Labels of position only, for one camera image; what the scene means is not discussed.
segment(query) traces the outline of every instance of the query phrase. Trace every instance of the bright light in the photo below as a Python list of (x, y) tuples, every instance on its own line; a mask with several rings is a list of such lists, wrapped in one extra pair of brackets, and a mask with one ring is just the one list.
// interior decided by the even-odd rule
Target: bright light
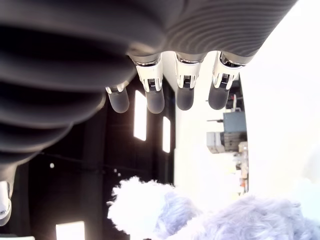
[(57, 224), (56, 240), (85, 240), (85, 223), (83, 221)]
[(133, 136), (145, 141), (147, 138), (147, 99), (137, 90), (134, 98)]
[(162, 126), (162, 150), (166, 153), (170, 153), (170, 120), (163, 117)]

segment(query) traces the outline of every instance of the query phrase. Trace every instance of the ribbed black surface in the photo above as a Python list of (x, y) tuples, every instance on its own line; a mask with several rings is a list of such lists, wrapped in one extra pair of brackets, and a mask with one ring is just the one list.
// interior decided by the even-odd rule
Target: ribbed black surface
[(188, 54), (213, 50), (252, 56), (296, 0), (190, 0), (168, 30), (167, 48)]
[(106, 87), (131, 81), (126, 53), (165, 43), (141, 7), (99, 0), (3, 0), (0, 36), (0, 181), (10, 196), (18, 165), (100, 110)]

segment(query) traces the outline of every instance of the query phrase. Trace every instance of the white wall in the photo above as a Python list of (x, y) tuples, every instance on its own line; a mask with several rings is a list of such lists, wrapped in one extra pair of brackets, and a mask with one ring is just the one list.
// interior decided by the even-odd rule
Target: white wall
[(320, 179), (319, 8), (299, 1), (242, 71), (253, 192), (285, 193), (310, 168)]
[[(319, 179), (319, 9), (319, 0), (298, 2), (242, 71), (253, 193), (279, 195), (301, 176)], [(175, 82), (172, 59), (170, 69), (164, 70), (171, 84)], [(212, 155), (206, 147), (207, 128), (222, 129), (218, 123), (206, 124), (208, 115), (222, 118), (205, 102), (213, 62), (211, 52), (201, 67), (193, 107), (176, 111), (174, 181), (203, 206), (228, 202), (232, 189), (223, 174), (231, 156)]]

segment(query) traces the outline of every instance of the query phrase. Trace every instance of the fluffy plush toy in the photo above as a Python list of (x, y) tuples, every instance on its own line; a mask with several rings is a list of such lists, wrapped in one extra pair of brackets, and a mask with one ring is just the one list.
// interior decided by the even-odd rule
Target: fluffy plush toy
[(320, 240), (318, 222), (287, 199), (247, 195), (218, 213), (201, 212), (176, 188), (137, 177), (121, 181), (113, 195), (108, 218), (141, 240)]

